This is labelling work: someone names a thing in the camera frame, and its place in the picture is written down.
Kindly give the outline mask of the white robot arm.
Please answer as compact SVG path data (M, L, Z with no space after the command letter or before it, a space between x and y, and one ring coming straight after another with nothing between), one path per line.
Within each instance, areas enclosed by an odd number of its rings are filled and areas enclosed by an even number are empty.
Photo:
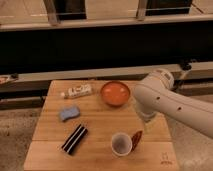
M213 139L213 103L172 91L174 77L167 69L156 69L138 82L133 90L140 116L150 120L163 113Z

